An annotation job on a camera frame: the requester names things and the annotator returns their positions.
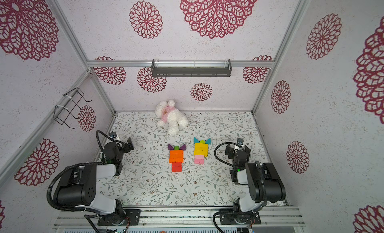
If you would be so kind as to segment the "magenta pink block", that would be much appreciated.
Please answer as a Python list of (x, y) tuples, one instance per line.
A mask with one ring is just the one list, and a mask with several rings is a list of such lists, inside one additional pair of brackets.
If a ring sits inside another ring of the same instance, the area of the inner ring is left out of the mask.
[(204, 159), (195, 159), (195, 160), (194, 160), (194, 163), (195, 163), (195, 164), (198, 164), (198, 165), (203, 165), (203, 164), (204, 164), (204, 161), (205, 161)]

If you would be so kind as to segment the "light pink block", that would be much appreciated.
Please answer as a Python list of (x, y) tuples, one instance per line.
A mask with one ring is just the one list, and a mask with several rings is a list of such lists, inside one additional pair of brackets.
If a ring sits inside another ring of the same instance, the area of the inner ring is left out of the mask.
[(202, 156), (202, 155), (195, 155), (195, 159), (201, 159), (201, 160), (203, 160), (205, 157), (204, 156)]

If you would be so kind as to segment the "orange long block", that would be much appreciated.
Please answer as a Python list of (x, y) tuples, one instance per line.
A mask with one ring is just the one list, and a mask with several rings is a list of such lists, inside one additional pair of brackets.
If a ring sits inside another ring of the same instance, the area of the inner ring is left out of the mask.
[(173, 151), (170, 151), (170, 156), (171, 157), (179, 157), (179, 156), (183, 156), (183, 153), (184, 151), (182, 150), (173, 150)]
[(184, 157), (181, 155), (170, 156), (171, 162), (183, 162)]
[(183, 163), (183, 162), (184, 162), (183, 158), (181, 158), (181, 159), (172, 158), (172, 159), (169, 160), (170, 164), (173, 164), (173, 163)]

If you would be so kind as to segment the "red block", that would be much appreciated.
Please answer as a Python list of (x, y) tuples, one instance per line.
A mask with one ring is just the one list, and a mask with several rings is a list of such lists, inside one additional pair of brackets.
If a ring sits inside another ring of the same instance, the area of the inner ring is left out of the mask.
[(181, 172), (182, 171), (182, 168), (172, 168), (172, 172), (173, 173), (178, 173), (178, 172)]
[(172, 163), (172, 168), (181, 168), (182, 163)]

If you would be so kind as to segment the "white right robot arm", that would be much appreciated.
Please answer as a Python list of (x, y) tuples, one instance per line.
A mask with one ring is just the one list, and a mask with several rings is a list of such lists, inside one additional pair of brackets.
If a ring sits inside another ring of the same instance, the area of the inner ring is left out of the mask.
[(221, 209), (213, 214), (216, 229), (224, 231), (216, 222), (220, 217), (222, 225), (247, 225), (252, 233), (252, 226), (261, 223), (259, 211), (268, 203), (276, 203), (286, 198), (284, 184), (273, 163), (250, 162), (251, 149), (242, 144), (225, 142), (214, 150), (215, 158), (230, 167), (231, 179), (237, 185), (247, 185), (248, 193), (233, 203), (233, 209)]

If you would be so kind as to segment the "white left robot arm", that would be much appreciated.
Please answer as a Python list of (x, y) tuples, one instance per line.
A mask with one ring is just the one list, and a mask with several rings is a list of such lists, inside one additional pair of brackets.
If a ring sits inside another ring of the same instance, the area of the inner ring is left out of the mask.
[(122, 202), (97, 190), (102, 178), (119, 176), (125, 153), (134, 149), (131, 139), (113, 139), (102, 147), (102, 162), (79, 163), (66, 167), (50, 183), (47, 190), (49, 205), (60, 211), (86, 212), (85, 218), (96, 233), (113, 233), (112, 226), (136, 226), (140, 211), (126, 211)]

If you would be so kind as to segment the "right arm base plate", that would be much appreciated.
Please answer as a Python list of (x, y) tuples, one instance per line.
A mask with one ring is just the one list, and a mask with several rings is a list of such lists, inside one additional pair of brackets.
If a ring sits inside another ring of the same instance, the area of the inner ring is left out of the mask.
[(235, 214), (230, 209), (220, 209), (220, 223), (222, 225), (259, 225), (261, 218), (258, 212), (246, 215), (245, 213)]

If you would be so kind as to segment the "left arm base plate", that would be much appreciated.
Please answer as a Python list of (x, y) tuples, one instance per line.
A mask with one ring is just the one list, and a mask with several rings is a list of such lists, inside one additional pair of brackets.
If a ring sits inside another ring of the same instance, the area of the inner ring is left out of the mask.
[(139, 224), (141, 210), (127, 209), (117, 210), (109, 215), (101, 215), (98, 226), (137, 226)]

